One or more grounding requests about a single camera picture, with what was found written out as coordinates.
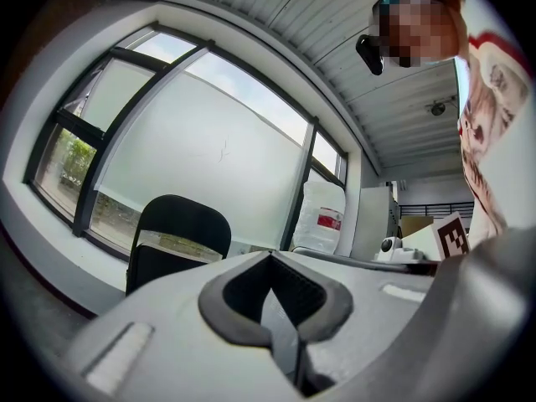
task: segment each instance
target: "ceiling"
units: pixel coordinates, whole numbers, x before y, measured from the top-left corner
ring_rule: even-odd
[[[375,76],[355,52],[377,0],[209,1],[269,28],[319,71],[358,122],[383,177],[461,172],[452,61],[411,69],[386,66]],[[448,101],[440,116],[430,113],[435,101]]]

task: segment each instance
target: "window frame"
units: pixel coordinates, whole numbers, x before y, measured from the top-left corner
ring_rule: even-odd
[[[195,45],[195,48],[175,59],[172,63],[166,63],[160,59],[132,50],[134,45],[138,46],[159,33],[186,40]],[[162,26],[159,23],[151,23],[146,27],[140,28],[109,48],[75,79],[70,88],[60,97],[58,104],[41,128],[30,154],[26,171],[23,176],[23,183],[26,183],[31,190],[35,192],[39,199],[71,228],[73,235],[76,237],[85,237],[89,242],[103,249],[108,254],[113,255],[120,260],[126,262],[129,261],[129,255],[126,254],[123,248],[119,245],[115,245],[112,241],[103,238],[90,228],[100,180],[104,175],[109,158],[113,156],[113,152],[122,137],[126,134],[128,127],[139,114],[139,109],[142,107],[143,103],[151,100],[153,96],[158,93],[159,89],[167,83],[167,80],[185,70],[193,62],[197,61],[208,52],[219,56],[258,80],[264,87],[279,96],[307,122],[305,139],[303,145],[301,145],[302,154],[299,172],[296,175],[296,182],[291,195],[290,209],[281,237],[280,249],[288,250],[291,246],[294,229],[296,228],[299,213],[302,208],[303,184],[307,181],[309,172],[312,168],[321,174],[328,182],[335,183],[345,189],[348,154],[342,150],[342,148],[320,125],[316,116],[310,115],[300,103],[294,100],[281,87],[266,75],[262,74],[258,69],[230,52],[219,48],[213,40],[200,39],[174,28]],[[102,131],[100,128],[91,125],[88,121],[67,111],[63,106],[74,91],[79,89],[90,77],[96,67],[100,64],[108,64],[112,59],[125,61],[129,64],[134,64],[143,69],[150,70],[154,72],[154,75],[124,105],[108,129]],[[53,139],[54,133],[61,131],[62,128],[71,132],[81,141],[86,142],[96,150],[87,174],[85,175],[84,182],[81,185],[80,194],[76,203],[75,215],[72,221],[70,216],[68,216],[64,210],[60,209],[55,201],[50,198],[46,191],[44,191],[36,182],[41,162],[48,156],[47,151],[51,148],[51,144],[52,146],[55,144]],[[312,156],[317,133],[320,133],[338,154],[336,174],[331,173]]]

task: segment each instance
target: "window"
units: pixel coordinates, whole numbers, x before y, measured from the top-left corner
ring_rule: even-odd
[[[193,63],[182,67],[188,52]],[[257,72],[214,43],[143,28],[65,95],[39,135],[24,180],[74,235],[122,259],[145,205],[168,193],[218,210],[231,227],[230,254],[288,248],[289,222],[301,207],[301,169],[309,179],[344,186],[345,161],[320,126],[310,158],[304,143],[317,122],[263,75],[261,83],[250,73]],[[170,234],[142,231],[139,242],[220,259]]]
[[[43,158],[36,183],[72,217],[95,149],[65,129],[58,127],[56,133],[50,138],[54,146]]]
[[[337,171],[337,159],[338,154],[330,145],[322,134],[317,134],[315,140],[315,147],[312,149],[312,155],[333,175],[336,175]]]
[[[296,143],[303,144],[307,121],[274,92],[235,65],[218,55],[208,54],[186,71],[232,96]]]
[[[315,170],[311,168],[309,171],[309,179],[308,182],[327,182],[327,180],[320,175],[320,173],[317,173]]]
[[[112,59],[106,67],[88,79],[88,84],[65,109],[91,125],[106,131],[123,106],[153,73],[125,61]]]
[[[172,63],[175,59],[194,48],[195,45],[185,40],[170,36],[169,34],[158,33],[149,40],[132,47],[132,50],[161,59],[167,63]]]
[[[151,199],[175,193],[218,210],[233,240],[277,248],[301,149],[188,70],[136,119],[106,169],[100,193],[138,213]],[[134,218],[127,221],[129,226],[106,222],[109,230],[100,219],[91,228],[128,245],[136,225]]]

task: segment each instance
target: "t-shirt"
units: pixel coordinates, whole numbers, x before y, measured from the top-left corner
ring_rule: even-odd
[[[536,225],[533,74],[512,32],[487,0],[466,0],[469,61],[456,58],[461,158],[475,208],[474,247],[506,228]]]

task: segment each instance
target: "chair backrest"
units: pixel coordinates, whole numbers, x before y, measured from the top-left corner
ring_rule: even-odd
[[[192,260],[160,245],[140,243],[131,254],[131,263],[126,273],[126,294],[130,295],[148,282],[176,272],[191,270],[205,265],[201,260]]]
[[[182,237],[220,253],[222,259],[231,244],[231,228],[220,212],[178,195],[155,198],[143,209],[131,252],[142,230]]]

